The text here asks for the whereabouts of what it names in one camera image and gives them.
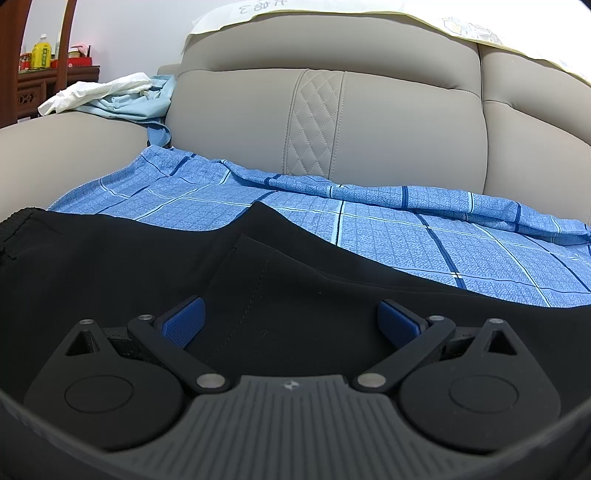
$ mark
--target blue plaid blanket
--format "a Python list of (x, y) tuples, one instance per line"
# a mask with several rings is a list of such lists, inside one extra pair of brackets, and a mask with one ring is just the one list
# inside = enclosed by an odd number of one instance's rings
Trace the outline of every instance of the blue plaid blanket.
[(591, 304), (587, 225), (461, 190), (338, 185), (149, 147), (50, 210), (203, 231), (256, 201), (328, 242), (413, 275), (525, 304)]

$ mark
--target black fabric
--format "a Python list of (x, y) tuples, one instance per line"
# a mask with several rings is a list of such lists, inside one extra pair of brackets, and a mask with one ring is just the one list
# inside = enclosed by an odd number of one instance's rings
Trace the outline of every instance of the black fabric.
[(256, 203), (230, 225), (185, 232), (106, 215), (22, 210), (0, 224), (0, 388), (22, 398), (74, 323), (122, 326), (189, 295), (206, 325), (187, 350), (220, 372), (355, 375), (392, 348), (375, 309), (392, 298), (460, 326), (510, 322), (563, 413), (591, 395), (591, 306), (547, 309), (402, 273), (340, 249)]

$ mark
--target metal rivet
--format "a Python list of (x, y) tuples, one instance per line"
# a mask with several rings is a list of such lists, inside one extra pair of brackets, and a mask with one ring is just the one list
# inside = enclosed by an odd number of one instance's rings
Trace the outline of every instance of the metal rivet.
[(379, 388), (386, 383), (386, 377), (380, 374), (367, 373), (357, 377), (357, 383), (362, 387)]
[(197, 377), (197, 385), (201, 388), (220, 388), (226, 379), (220, 374), (203, 374)]

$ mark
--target yellow bottle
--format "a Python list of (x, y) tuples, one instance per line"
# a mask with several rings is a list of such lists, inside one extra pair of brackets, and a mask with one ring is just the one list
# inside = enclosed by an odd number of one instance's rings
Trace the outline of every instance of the yellow bottle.
[(43, 34), (39, 43), (33, 47), (31, 68), (48, 69), (49, 67), (51, 67), (51, 45), (47, 43), (47, 35)]

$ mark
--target wooden shelf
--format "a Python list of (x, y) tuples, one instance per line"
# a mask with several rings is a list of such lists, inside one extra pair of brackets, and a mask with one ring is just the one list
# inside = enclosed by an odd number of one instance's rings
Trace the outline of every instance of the wooden shelf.
[[(98, 82), (98, 66), (69, 67), (67, 84)], [(37, 117), (37, 107), (56, 94), (57, 69), (38, 69), (18, 73), (17, 118)]]

